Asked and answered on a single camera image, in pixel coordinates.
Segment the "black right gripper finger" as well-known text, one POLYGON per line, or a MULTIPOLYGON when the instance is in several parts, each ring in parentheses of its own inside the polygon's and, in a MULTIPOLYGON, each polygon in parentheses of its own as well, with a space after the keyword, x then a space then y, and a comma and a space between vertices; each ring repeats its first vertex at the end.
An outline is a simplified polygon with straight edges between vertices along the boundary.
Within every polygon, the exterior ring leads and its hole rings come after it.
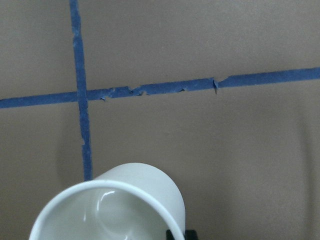
POLYGON ((198 234, 195 230, 183 231, 179 225, 169 225, 165 232, 166 240, 197 240, 198 234))

